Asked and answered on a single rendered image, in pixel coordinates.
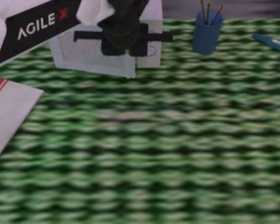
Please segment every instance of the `blue cup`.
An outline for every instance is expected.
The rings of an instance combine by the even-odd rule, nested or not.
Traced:
[[[192,48],[199,54],[210,55],[216,50],[223,24],[223,16],[221,14],[213,21],[216,14],[217,11],[210,10],[209,23],[207,25],[204,24],[202,12],[199,12],[196,16]]]

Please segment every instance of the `blue pen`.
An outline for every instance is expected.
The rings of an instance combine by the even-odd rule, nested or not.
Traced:
[[[261,34],[257,34],[257,33],[252,34],[252,37],[257,41],[264,43],[267,46],[280,51],[280,41],[263,36]]]

